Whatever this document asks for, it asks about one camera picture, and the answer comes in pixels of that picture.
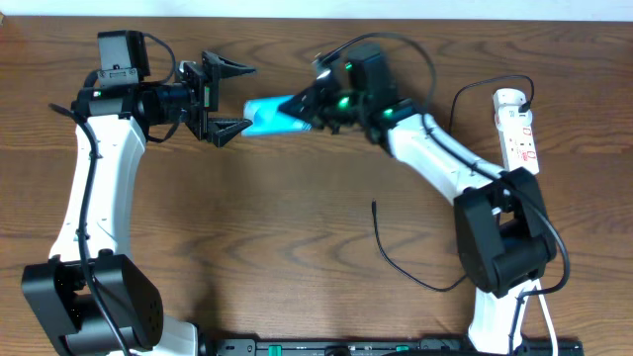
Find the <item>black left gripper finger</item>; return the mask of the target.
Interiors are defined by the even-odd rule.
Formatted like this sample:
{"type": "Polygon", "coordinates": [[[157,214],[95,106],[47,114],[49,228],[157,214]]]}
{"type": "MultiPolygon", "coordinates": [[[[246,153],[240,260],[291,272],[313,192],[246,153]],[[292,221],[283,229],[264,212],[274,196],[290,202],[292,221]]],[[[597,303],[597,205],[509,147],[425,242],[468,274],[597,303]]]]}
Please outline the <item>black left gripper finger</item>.
{"type": "Polygon", "coordinates": [[[252,121],[244,118],[211,118],[207,124],[206,141],[215,147],[224,147],[235,136],[252,126],[252,121]]]}
{"type": "Polygon", "coordinates": [[[237,77],[256,72],[251,65],[229,60],[210,51],[202,52],[203,82],[205,84],[218,83],[221,79],[237,77]]]}

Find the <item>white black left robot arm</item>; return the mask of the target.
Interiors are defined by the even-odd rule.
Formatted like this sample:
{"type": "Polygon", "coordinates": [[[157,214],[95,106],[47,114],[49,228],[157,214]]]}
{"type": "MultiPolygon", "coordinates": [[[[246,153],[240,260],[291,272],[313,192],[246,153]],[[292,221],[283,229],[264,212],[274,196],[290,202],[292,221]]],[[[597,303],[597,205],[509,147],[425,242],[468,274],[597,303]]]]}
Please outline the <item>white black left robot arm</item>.
{"type": "Polygon", "coordinates": [[[131,215],[136,172],[153,126],[187,126],[227,144],[247,119],[219,119],[223,79],[250,67],[212,52],[148,80],[144,54],[107,56],[64,115],[76,124],[77,160],[63,226],[46,262],[24,269],[25,299],[60,355],[209,355],[193,323],[170,317],[158,289],[134,264],[131,215]]]}

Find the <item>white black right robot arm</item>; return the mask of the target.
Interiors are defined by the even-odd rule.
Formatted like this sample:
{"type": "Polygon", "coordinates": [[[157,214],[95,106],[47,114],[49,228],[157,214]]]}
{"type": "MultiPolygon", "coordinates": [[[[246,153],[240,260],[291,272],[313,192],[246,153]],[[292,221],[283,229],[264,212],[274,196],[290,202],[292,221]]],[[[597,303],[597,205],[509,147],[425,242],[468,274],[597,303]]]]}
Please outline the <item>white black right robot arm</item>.
{"type": "Polygon", "coordinates": [[[486,161],[440,127],[427,109],[403,98],[377,44],[351,50],[342,87],[330,53],[317,60],[311,86],[279,105],[316,129],[361,127],[367,139],[409,166],[452,206],[459,259],[476,287],[467,337],[479,353],[513,355],[523,344],[526,301],[543,298],[546,265],[563,253],[537,183],[531,98],[513,88],[493,95],[502,165],[486,161]]]}

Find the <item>white USB charger adapter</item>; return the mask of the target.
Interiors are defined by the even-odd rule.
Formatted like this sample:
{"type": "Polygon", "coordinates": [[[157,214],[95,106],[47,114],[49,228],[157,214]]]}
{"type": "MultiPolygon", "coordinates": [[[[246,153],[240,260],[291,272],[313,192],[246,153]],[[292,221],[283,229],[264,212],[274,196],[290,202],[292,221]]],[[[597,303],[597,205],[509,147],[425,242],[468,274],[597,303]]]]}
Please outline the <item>white USB charger adapter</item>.
{"type": "Polygon", "coordinates": [[[530,127],[533,121],[532,112],[519,111],[520,106],[503,105],[496,108],[495,123],[500,132],[509,132],[519,128],[530,127]]]}

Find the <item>white power strip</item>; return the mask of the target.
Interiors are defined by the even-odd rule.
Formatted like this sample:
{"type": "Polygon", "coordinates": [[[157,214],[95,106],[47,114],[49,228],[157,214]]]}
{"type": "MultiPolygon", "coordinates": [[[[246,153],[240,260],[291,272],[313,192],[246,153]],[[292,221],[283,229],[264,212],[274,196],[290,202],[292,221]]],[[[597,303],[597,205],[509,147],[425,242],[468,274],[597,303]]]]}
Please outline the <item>white power strip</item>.
{"type": "MultiPolygon", "coordinates": [[[[503,105],[520,106],[527,103],[526,96],[517,89],[501,88],[494,96],[494,107],[503,105]]],[[[533,175],[539,173],[539,164],[536,153],[532,127],[519,128],[509,132],[498,131],[503,166],[507,171],[523,167],[533,175]]]]}

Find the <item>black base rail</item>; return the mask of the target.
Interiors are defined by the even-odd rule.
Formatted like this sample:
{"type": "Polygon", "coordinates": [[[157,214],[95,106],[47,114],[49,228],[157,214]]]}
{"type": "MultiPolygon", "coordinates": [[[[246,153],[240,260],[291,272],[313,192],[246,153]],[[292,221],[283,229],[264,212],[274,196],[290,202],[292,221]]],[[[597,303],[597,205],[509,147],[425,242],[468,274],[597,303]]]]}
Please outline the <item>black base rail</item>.
{"type": "Polygon", "coordinates": [[[222,339],[209,343],[217,356],[415,356],[490,355],[463,338],[419,340],[255,340],[222,339]]]}

